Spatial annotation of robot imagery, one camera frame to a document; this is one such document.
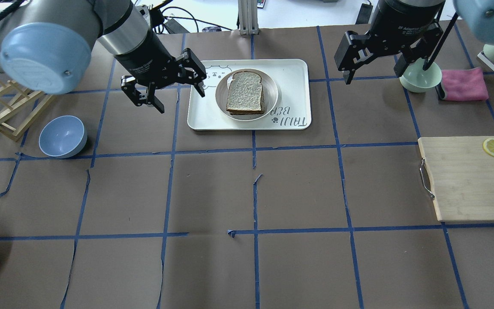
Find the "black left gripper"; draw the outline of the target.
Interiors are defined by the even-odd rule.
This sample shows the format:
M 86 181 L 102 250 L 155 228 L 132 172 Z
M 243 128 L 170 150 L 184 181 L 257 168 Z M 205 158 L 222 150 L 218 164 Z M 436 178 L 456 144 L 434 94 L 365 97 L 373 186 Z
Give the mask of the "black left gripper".
M 145 104 L 165 113 L 155 92 L 175 83 L 191 85 L 205 97 L 207 72 L 202 61 L 190 48 L 173 57 L 151 30 L 137 48 L 115 58 L 129 72 L 121 77 L 121 90 L 137 107 Z

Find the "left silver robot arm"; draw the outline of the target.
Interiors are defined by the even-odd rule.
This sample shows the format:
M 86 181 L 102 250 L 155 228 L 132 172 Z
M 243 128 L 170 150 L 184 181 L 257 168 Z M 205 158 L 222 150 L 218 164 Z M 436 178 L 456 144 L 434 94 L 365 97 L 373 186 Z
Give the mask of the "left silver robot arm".
M 128 72 L 121 90 L 136 106 L 165 111 L 156 90 L 193 86 L 200 96 L 206 70 L 186 48 L 173 57 L 154 28 L 163 24 L 158 6 L 131 0 L 14 0 L 0 3 L 0 73 L 47 94 L 74 90 L 90 65 L 96 42 Z

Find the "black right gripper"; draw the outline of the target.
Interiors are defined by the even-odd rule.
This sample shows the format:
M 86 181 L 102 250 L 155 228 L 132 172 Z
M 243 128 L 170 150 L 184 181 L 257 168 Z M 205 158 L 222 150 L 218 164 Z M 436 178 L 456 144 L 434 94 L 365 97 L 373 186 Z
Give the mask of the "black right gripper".
M 345 84 L 351 84 L 359 68 L 381 57 L 401 54 L 394 66 L 398 78 L 418 59 L 433 63 L 459 18 L 455 12 L 443 30 L 439 21 L 444 6 L 444 0 L 379 0 L 369 30 L 346 31 L 334 55 Z

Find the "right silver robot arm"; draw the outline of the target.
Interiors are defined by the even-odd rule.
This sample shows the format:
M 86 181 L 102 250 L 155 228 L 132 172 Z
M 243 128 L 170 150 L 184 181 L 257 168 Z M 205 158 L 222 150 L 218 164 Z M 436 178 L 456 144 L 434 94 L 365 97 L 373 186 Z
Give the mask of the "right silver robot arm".
M 455 0 L 447 29 L 439 25 L 443 0 L 380 0 L 365 34 L 345 32 L 334 55 L 346 84 L 363 65 L 377 58 L 400 55 L 394 67 L 397 77 L 418 59 L 427 70 L 437 58 L 458 18 L 462 18 L 481 42 L 494 45 L 494 0 Z

